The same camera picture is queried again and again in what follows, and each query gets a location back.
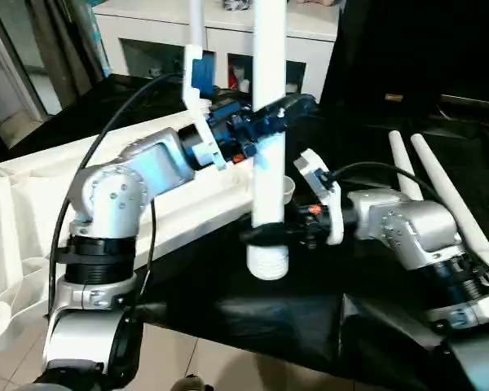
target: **white cabinet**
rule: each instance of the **white cabinet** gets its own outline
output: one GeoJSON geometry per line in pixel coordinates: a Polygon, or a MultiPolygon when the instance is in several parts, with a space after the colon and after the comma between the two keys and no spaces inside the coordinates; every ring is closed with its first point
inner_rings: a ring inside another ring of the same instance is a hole
{"type": "MultiPolygon", "coordinates": [[[[238,31],[207,29],[208,50],[216,53],[215,84],[228,87],[228,60],[231,55],[251,56],[253,54],[253,34],[238,31]]],[[[288,60],[287,82],[296,82],[290,69],[302,69],[301,92],[314,95],[317,100],[323,92],[324,81],[332,58],[333,42],[288,37],[286,59],[288,60]],[[290,67],[290,62],[303,67],[290,67]]]]}
{"type": "MultiPolygon", "coordinates": [[[[288,5],[287,82],[317,100],[337,37],[338,13],[337,7],[313,3],[292,0],[288,5]]],[[[151,77],[181,67],[183,46],[190,41],[188,0],[110,0],[95,14],[114,73],[151,77]]],[[[253,11],[224,11],[221,0],[205,0],[205,30],[205,49],[216,57],[215,84],[228,87],[229,63],[246,68],[253,82],[253,11]]]]}

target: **black cloth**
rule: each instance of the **black cloth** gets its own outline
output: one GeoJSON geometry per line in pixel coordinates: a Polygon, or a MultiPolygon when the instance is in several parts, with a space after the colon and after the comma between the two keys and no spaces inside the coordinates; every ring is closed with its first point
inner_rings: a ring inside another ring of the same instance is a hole
{"type": "MultiPolygon", "coordinates": [[[[11,153],[20,156],[97,133],[139,83],[111,77],[11,153]]],[[[171,86],[142,101],[122,124],[181,108],[178,88],[171,86]]],[[[297,184],[298,199],[308,199],[310,189],[292,162],[306,148],[334,169],[359,160],[392,163],[388,132],[401,130],[406,140],[421,132],[489,238],[489,128],[326,114],[328,119],[305,119],[287,133],[287,174],[297,184]]],[[[427,178],[410,144],[407,149],[416,173],[427,178]]],[[[344,192],[366,183],[398,186],[395,175],[380,171],[361,171],[352,179],[344,183],[344,192]]],[[[353,240],[351,233],[332,248],[311,251],[294,243],[286,277],[265,282],[247,270],[245,247],[237,237],[243,226],[246,221],[234,222],[153,262],[139,307],[144,320],[335,376],[393,389],[443,388],[442,368],[431,353],[440,339],[418,320],[421,300],[390,250],[353,240]]]]}

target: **floor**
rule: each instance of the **floor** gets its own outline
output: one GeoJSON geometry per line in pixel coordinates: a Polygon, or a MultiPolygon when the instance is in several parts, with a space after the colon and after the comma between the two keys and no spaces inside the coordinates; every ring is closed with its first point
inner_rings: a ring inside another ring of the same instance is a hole
{"type": "Polygon", "coordinates": [[[0,124],[0,136],[7,147],[11,148],[41,124],[40,121],[32,120],[27,112],[20,111],[0,124]]]}
{"type": "MultiPolygon", "coordinates": [[[[15,346],[0,353],[0,391],[28,384],[40,375],[46,321],[25,331],[15,346]]],[[[145,325],[139,372],[126,391],[169,391],[188,374],[216,391],[382,391],[252,354],[209,340],[145,325]]]]}

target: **white pipe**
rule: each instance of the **white pipe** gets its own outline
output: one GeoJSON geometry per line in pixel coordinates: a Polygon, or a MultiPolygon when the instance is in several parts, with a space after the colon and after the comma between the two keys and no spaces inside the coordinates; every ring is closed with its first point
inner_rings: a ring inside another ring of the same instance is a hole
{"type": "Polygon", "coordinates": [[[190,43],[205,47],[204,0],[190,0],[190,43]]]}
{"type": "Polygon", "coordinates": [[[468,245],[489,265],[489,240],[487,240],[460,193],[447,176],[424,137],[421,134],[414,134],[411,141],[433,183],[434,189],[455,215],[454,217],[464,232],[468,245]]]}
{"type": "MultiPolygon", "coordinates": [[[[286,0],[257,0],[253,41],[253,110],[281,99],[286,90],[286,0]]],[[[252,224],[284,220],[284,133],[259,140],[253,161],[252,224]]],[[[250,272],[280,279],[288,272],[286,246],[248,246],[250,272]]]]}
{"type": "MultiPolygon", "coordinates": [[[[413,166],[409,160],[408,151],[406,151],[406,146],[404,145],[404,141],[402,140],[399,131],[393,130],[390,132],[390,144],[391,152],[393,152],[394,165],[414,175],[415,172],[413,171],[413,166]]],[[[402,193],[415,201],[422,201],[424,199],[421,187],[418,186],[418,183],[400,174],[398,177],[400,191],[402,193]]]]}

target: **black cable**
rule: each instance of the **black cable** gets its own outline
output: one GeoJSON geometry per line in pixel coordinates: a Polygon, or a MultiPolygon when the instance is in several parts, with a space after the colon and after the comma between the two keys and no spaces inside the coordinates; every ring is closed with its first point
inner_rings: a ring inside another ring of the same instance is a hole
{"type": "MultiPolygon", "coordinates": [[[[98,146],[101,144],[101,142],[104,140],[105,136],[107,133],[114,128],[114,125],[117,123],[119,120],[121,114],[129,108],[140,96],[145,94],[148,90],[150,90],[152,87],[157,86],[158,84],[161,84],[164,81],[169,80],[171,77],[176,77],[180,76],[177,74],[167,74],[163,75],[160,77],[157,77],[153,80],[151,80],[149,83],[147,83],[145,86],[141,87],[139,90],[137,90],[128,100],[121,105],[121,107],[114,113],[110,121],[104,126],[104,128],[99,132],[98,137],[96,137],[96,140],[92,143],[92,145],[89,148],[89,151],[85,154],[83,157],[83,160],[81,161],[80,165],[78,166],[76,174],[84,169],[87,164],[90,161],[90,158],[94,155],[96,149],[98,149],[98,146]]],[[[56,251],[58,249],[58,242],[59,242],[59,234],[62,231],[62,225],[64,224],[64,219],[65,219],[65,214],[67,213],[68,206],[70,205],[70,202],[68,200],[68,194],[65,196],[64,203],[62,204],[61,209],[59,210],[58,218],[56,219],[56,224],[55,224],[55,231],[52,236],[52,241],[51,241],[51,255],[49,256],[49,315],[52,313],[52,307],[55,304],[55,292],[56,292],[56,251]]]]}
{"type": "Polygon", "coordinates": [[[437,192],[426,182],[422,181],[416,175],[410,174],[408,171],[404,169],[400,169],[394,165],[388,165],[386,163],[381,163],[380,161],[359,161],[357,163],[352,163],[351,165],[345,165],[340,169],[336,169],[332,173],[332,182],[337,181],[339,177],[341,177],[345,172],[351,171],[352,169],[385,169],[388,171],[395,172],[397,174],[403,175],[406,178],[411,179],[413,182],[418,183],[420,187],[422,187],[425,191],[429,193],[429,195],[437,201],[439,204],[446,206],[443,203],[443,200],[437,194],[437,192]]]}
{"type": "Polygon", "coordinates": [[[157,221],[156,221],[156,204],[154,203],[154,200],[150,201],[150,209],[152,213],[152,238],[150,239],[150,249],[148,250],[147,273],[145,274],[145,280],[143,281],[143,285],[139,292],[140,296],[143,295],[143,292],[145,291],[145,287],[147,286],[148,277],[150,276],[150,266],[154,258],[154,247],[156,246],[157,221]]]}
{"type": "MultiPolygon", "coordinates": [[[[408,171],[400,169],[399,167],[396,167],[394,165],[388,165],[386,163],[381,163],[379,161],[360,161],[357,163],[352,163],[351,165],[345,165],[344,167],[341,167],[340,169],[333,171],[329,180],[331,182],[335,182],[346,172],[351,171],[352,169],[362,169],[362,168],[385,169],[388,171],[401,174],[404,177],[411,179],[413,182],[416,182],[420,187],[422,187],[422,189],[427,191],[431,196],[431,198],[433,198],[436,202],[441,204],[445,209],[447,209],[447,211],[449,211],[449,213],[453,217],[455,217],[455,214],[447,207],[447,205],[443,202],[442,198],[440,198],[438,193],[430,185],[422,181],[416,175],[410,174],[408,171]]],[[[464,245],[465,251],[468,254],[469,258],[476,261],[480,266],[483,267],[486,273],[489,274],[489,265],[486,262],[484,262],[482,259],[480,259],[480,257],[477,254],[474,253],[473,249],[468,244],[464,232],[460,229],[460,226],[458,225],[458,222],[456,220],[455,220],[455,224],[456,224],[456,230],[458,231],[458,235],[460,235],[461,243],[464,245]]],[[[489,278],[487,278],[486,276],[484,276],[484,278],[489,283],[489,278]]]]}

